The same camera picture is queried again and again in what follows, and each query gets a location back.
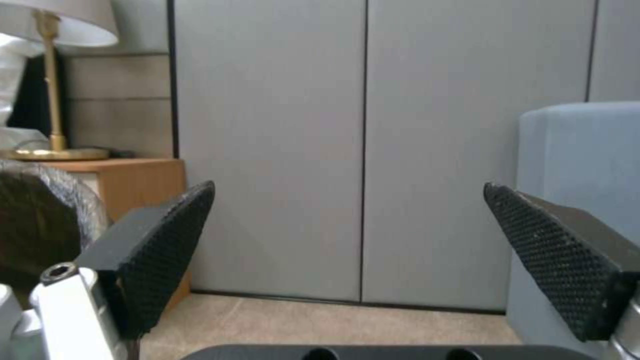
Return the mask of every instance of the light blue chair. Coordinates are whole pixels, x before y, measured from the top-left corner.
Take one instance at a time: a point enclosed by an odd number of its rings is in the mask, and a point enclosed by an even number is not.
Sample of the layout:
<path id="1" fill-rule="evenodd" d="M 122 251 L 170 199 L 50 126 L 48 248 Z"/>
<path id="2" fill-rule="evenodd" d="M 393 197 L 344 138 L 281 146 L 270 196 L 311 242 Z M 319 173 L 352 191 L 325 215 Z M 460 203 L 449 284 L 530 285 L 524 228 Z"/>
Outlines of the light blue chair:
<path id="1" fill-rule="evenodd" d="M 585 209 L 640 245 L 640 102 L 566 104 L 522 115 L 516 187 Z M 526 344 L 602 354 L 603 344 L 575 339 L 516 256 L 507 318 Z"/>

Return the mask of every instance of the gray wall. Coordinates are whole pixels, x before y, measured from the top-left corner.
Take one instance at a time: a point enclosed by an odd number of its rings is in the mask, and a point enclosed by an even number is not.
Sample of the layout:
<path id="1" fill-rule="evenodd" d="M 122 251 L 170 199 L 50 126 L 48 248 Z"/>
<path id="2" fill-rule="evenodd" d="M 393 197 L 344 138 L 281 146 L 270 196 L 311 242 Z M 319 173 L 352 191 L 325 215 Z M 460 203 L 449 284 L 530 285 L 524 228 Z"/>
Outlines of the gray wall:
<path id="1" fill-rule="evenodd" d="M 74 145 L 173 156 L 166 0 L 114 0 L 120 43 L 61 47 Z"/>
<path id="2" fill-rule="evenodd" d="M 589 101 L 640 100 L 640 1 L 600 0 Z"/>
<path id="3" fill-rule="evenodd" d="M 486 181 L 517 119 L 583 101 L 594 1 L 370 0 L 363 300 L 504 309 Z"/>
<path id="4" fill-rule="evenodd" d="M 180 155 L 216 204 L 193 287 L 358 300 L 364 0 L 178 0 Z"/>

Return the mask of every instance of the lamp stem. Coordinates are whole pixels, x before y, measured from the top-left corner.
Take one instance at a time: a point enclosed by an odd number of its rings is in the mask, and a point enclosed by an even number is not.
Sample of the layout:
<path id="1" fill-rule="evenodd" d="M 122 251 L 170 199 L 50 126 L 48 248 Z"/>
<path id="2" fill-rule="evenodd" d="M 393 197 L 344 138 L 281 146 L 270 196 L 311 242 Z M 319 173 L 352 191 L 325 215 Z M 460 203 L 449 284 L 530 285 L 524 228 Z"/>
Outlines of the lamp stem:
<path id="1" fill-rule="evenodd" d="M 44 43 L 44 62 L 47 90 L 49 92 L 49 116 L 51 117 L 51 149 L 62 151 L 67 148 L 67 139 L 62 133 L 60 115 L 60 91 L 58 89 L 58 70 L 53 40 L 58 37 L 60 18 L 49 12 L 35 11 L 36 25 Z"/>

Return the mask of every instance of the brass lamp base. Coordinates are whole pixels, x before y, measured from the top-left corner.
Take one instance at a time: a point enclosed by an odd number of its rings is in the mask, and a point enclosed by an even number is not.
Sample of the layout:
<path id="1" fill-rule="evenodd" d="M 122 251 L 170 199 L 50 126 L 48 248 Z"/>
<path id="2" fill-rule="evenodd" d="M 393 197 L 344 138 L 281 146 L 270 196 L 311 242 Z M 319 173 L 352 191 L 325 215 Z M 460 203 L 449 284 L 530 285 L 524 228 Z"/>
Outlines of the brass lamp base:
<path id="1" fill-rule="evenodd" d="M 109 158 L 104 149 L 9 150 L 0 151 L 0 158 L 22 161 L 101 160 Z"/>

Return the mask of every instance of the table lamp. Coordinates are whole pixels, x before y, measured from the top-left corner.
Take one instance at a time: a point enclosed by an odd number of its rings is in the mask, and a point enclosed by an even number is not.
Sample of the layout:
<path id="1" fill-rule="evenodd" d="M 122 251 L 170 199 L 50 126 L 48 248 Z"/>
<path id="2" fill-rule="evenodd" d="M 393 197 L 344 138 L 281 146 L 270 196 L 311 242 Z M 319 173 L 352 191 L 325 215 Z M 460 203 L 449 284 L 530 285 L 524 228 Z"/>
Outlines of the table lamp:
<path id="1" fill-rule="evenodd" d="M 62 133 L 54 42 L 100 47 L 118 42 L 110 0 L 0 0 L 0 33 L 42 41 L 51 118 L 50 150 L 16 149 L 2 156 L 16 160 L 97 160 L 103 149 L 68 149 Z"/>

